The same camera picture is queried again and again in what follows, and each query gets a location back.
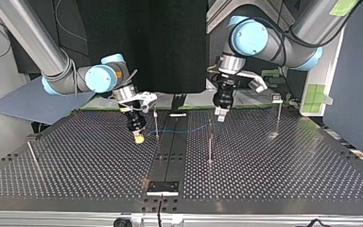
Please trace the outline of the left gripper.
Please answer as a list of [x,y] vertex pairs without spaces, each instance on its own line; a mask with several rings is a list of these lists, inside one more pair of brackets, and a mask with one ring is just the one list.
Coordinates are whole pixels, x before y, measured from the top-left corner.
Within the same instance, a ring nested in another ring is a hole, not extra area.
[[213,103],[216,106],[215,115],[217,115],[218,122],[223,122],[228,111],[233,106],[233,92],[238,87],[240,81],[226,79],[220,74],[215,74],[212,76],[212,82],[217,84],[216,93],[213,97]]

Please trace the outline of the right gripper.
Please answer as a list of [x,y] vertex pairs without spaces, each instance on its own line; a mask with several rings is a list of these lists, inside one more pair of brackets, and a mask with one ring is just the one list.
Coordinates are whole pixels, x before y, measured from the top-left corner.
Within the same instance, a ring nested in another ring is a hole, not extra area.
[[129,131],[134,131],[134,141],[136,144],[142,144],[145,141],[145,136],[139,131],[142,130],[147,122],[139,111],[125,112],[127,118],[127,127]]

